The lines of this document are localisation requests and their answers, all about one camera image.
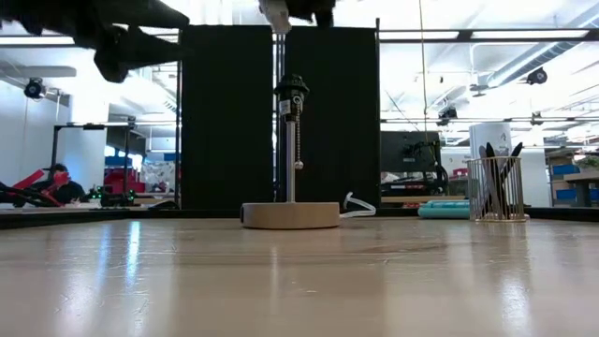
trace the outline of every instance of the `computer monitor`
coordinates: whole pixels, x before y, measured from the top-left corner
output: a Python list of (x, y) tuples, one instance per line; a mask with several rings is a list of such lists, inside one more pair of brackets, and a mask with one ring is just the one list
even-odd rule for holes
[(381, 171), (435, 172), (441, 165), (438, 132), (381, 132)]

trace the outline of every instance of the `white cable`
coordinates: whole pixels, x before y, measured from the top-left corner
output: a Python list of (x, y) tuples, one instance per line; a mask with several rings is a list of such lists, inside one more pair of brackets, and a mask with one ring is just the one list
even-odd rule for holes
[(59, 89), (56, 89), (56, 120), (54, 121), (56, 124), (58, 124), (58, 114), (60, 113), (60, 98), (62, 96), (63, 93)]
[(360, 199), (356, 199), (356, 198), (352, 198), (352, 196), (354, 195), (353, 192), (349, 192), (347, 194), (347, 196), (345, 197), (345, 202), (343, 203), (343, 208), (347, 210), (347, 204), (352, 202), (355, 203), (359, 206), (362, 206), (363, 208), (365, 208), (365, 211), (353, 211), (353, 212), (347, 212), (347, 213), (343, 213), (341, 215), (339, 215), (342, 219), (348, 219), (348, 218), (352, 218), (352, 217), (358, 217), (358, 216), (373, 216), (376, 214), (376, 208), (374, 208), (373, 205), (369, 204), (366, 201), (362, 201)]
[(22, 126), (22, 140), (21, 140), (21, 163), (19, 163), (19, 179), (22, 179), (22, 167), (25, 161), (25, 154), (27, 151), (27, 119), (29, 114), (29, 98), (25, 98), (25, 121)]

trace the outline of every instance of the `ceiling light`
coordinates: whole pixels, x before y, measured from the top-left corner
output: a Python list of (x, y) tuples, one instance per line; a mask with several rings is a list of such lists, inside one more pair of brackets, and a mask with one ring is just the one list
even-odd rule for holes
[(147, 152), (152, 153), (152, 154), (175, 154), (176, 151), (175, 150), (148, 150)]
[(584, 37), (589, 33), (586, 29), (568, 30), (537, 30), (537, 31), (486, 31), (474, 32), (472, 39), (490, 38), (577, 38)]
[(82, 127), (82, 126), (86, 126), (86, 125), (91, 125), (91, 126), (105, 126), (105, 127), (111, 127), (111, 126), (130, 126), (130, 125), (134, 125), (134, 126), (174, 126), (175, 122), (171, 122), (171, 121), (160, 121), (160, 122), (132, 122), (132, 123), (127, 123), (127, 122), (105, 122), (105, 123), (68, 123), (67, 126), (75, 126), (75, 127)]
[(420, 40), (424, 39), (455, 39), (460, 32), (381, 32), (379, 38), (381, 40), (403, 39), (403, 40)]
[(74, 46), (72, 37), (0, 37), (0, 46)]

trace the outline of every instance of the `security camera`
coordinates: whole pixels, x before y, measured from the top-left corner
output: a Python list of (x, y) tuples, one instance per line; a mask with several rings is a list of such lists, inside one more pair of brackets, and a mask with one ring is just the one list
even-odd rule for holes
[(458, 118), (458, 111), (455, 107), (449, 106), (439, 111), (440, 122), (437, 122), (439, 126), (446, 126), (449, 124), (449, 120)]
[(537, 112), (533, 112), (532, 118), (531, 118), (531, 125), (535, 126), (535, 125), (542, 125), (543, 122), (542, 121), (538, 121), (538, 118), (543, 118), (543, 116), (541, 116), (541, 112), (537, 111)]
[(48, 93), (48, 88), (43, 84), (42, 79), (29, 79), (29, 83), (25, 86), (25, 96), (31, 99), (42, 99)]
[(543, 68), (538, 68), (535, 71), (533, 71), (532, 73), (530, 73), (528, 75), (528, 77), (526, 78), (526, 83), (533, 85), (533, 84), (543, 84), (547, 81), (548, 75), (547, 72), (545, 70), (543, 70)]

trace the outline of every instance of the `teal foam roller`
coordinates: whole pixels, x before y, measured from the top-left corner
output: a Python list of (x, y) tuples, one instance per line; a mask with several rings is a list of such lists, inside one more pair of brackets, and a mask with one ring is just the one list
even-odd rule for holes
[(426, 204), (420, 206), (420, 208), (470, 208), (469, 200), (456, 200), (456, 201), (447, 201), (447, 200), (432, 200), (427, 202)]
[(469, 219), (470, 208), (433, 208), (422, 207), (418, 215), (425, 219)]
[(470, 201), (432, 200), (420, 206), (418, 215), (427, 219), (468, 219), (470, 218)]

